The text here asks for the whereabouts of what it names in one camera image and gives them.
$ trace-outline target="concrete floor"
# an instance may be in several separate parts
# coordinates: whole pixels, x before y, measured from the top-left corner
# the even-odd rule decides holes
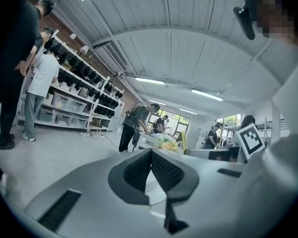
[[[24,208],[39,192],[75,168],[117,154],[118,148],[106,137],[84,137],[79,132],[39,126],[36,141],[30,142],[22,137],[21,125],[13,127],[15,148],[0,150],[0,167],[9,175],[7,200]],[[103,134],[119,145],[119,132]]]

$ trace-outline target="white t-shirt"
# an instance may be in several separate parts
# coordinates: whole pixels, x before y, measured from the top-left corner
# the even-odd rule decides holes
[[[34,61],[37,71],[28,88],[28,93],[46,97],[52,80],[59,75],[59,63],[53,55],[42,54]]]

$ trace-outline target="brick wall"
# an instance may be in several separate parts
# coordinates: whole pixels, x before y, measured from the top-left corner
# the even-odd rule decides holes
[[[36,3],[37,0],[29,0],[32,3]],[[74,40],[69,39],[69,36],[73,33],[66,25],[64,25],[54,14],[51,12],[48,16],[40,20],[40,30],[44,27],[51,26],[55,30],[59,30],[57,37],[64,42],[68,42],[68,46],[74,50],[79,50],[85,44],[76,37]],[[88,51],[86,55],[81,55],[81,57],[89,63],[92,59],[94,60],[91,64],[100,74],[104,77],[109,76],[110,81],[117,86],[120,90],[124,90],[124,96],[121,98],[121,101],[125,103],[122,114],[131,108],[133,105],[138,103],[138,99],[117,79],[113,78],[113,74],[102,64],[102,62],[91,52]]]

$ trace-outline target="black shoe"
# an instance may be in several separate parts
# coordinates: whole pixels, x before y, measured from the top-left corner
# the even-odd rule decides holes
[[[13,141],[10,141],[5,145],[0,145],[0,150],[11,150],[14,147],[15,147],[15,143]]]

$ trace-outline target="white ceiling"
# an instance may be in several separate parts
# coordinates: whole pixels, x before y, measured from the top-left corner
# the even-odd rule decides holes
[[[167,83],[128,77],[141,97],[205,118],[240,113],[270,100],[298,62],[294,46],[261,34],[253,41],[245,38],[233,14],[243,0],[57,1],[55,14],[86,43],[98,45],[113,36],[130,62],[130,73]],[[193,88],[224,101],[193,94]]]

